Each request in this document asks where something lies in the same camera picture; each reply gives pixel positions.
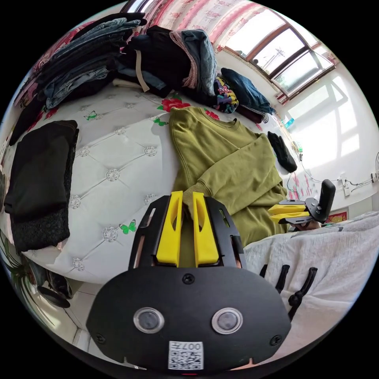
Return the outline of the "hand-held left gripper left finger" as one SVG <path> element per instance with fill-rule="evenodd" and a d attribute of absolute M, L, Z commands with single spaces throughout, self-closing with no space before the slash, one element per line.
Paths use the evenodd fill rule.
<path fill-rule="evenodd" d="M 183 191 L 171 193 L 156 253 L 158 264 L 179 264 L 182 201 Z"/>

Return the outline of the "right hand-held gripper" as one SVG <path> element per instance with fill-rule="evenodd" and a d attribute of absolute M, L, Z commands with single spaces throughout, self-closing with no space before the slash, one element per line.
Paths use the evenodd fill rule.
<path fill-rule="evenodd" d="M 304 224 L 309 221 L 323 223 L 323 210 L 314 198 L 305 201 L 283 200 L 268 209 L 276 224 Z"/>

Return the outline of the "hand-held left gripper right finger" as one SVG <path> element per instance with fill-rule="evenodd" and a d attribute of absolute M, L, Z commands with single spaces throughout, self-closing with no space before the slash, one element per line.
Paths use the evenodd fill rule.
<path fill-rule="evenodd" d="M 195 265 L 215 265 L 219 253 L 203 193 L 193 192 L 193 232 Z"/>

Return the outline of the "person's right hand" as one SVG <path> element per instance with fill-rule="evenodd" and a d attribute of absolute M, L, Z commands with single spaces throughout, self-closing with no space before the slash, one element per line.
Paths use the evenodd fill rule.
<path fill-rule="evenodd" d="M 321 224 L 317 221 L 309 221 L 302 224 L 291 224 L 291 226 L 298 231 L 310 231 L 321 228 Z"/>

